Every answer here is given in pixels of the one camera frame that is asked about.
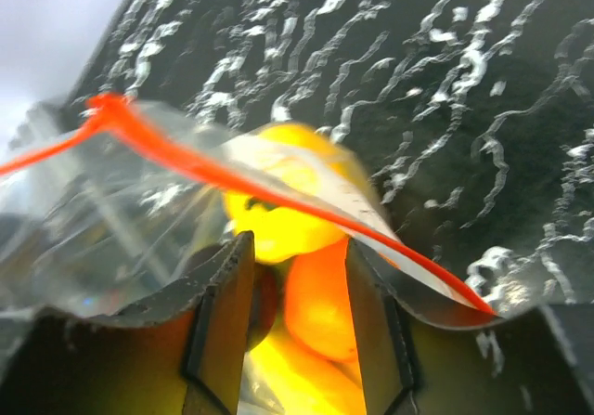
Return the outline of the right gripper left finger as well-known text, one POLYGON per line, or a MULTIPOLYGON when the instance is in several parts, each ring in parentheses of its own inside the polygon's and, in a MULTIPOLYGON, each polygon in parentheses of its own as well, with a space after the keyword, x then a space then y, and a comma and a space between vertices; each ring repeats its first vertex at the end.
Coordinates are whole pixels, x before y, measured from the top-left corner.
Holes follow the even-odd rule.
POLYGON ((181 363, 184 414, 235 414, 254 282, 253 234, 243 233, 206 288, 189 327, 181 363))

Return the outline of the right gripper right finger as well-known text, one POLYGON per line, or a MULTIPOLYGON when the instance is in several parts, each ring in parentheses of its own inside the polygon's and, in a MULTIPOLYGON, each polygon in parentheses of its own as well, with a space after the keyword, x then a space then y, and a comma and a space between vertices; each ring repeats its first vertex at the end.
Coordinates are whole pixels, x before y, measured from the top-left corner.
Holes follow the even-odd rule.
POLYGON ((407 327, 355 240, 348 243, 345 271, 367 413, 417 414, 407 327))

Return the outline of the fake orange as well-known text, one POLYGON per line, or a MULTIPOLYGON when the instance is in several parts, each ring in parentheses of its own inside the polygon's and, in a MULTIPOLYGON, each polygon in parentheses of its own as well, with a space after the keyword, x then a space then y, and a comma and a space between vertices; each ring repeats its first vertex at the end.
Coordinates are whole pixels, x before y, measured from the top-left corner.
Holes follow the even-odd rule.
POLYGON ((357 358, 345 260, 348 238, 292 262, 285 283, 289 333, 314 353, 336 362, 357 358))

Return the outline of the clear zip top bag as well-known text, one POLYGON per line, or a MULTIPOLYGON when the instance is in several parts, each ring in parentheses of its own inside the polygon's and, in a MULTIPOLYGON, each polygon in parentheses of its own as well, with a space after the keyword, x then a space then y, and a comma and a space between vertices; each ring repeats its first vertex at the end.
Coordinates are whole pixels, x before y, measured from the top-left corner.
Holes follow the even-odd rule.
MULTIPOLYGON (((464 282, 397 238, 378 197, 366 199, 311 151, 259 144, 256 130, 193 123, 156 101, 100 95, 88 112, 70 131, 57 113, 35 110, 1 142, 3 413, 184 414, 189 327, 232 243, 251 232, 233 232, 225 191, 342 229, 401 319, 471 329, 496 317, 464 282), (319 194, 281 191, 258 159, 269 155, 317 169, 326 177, 319 194)), ((316 354, 285 324, 285 283, 300 254, 269 265, 256 260, 254 235, 253 247, 235 414, 286 414, 248 354, 277 328, 316 354)), ((362 386, 358 353, 351 362, 327 360, 362 386)))

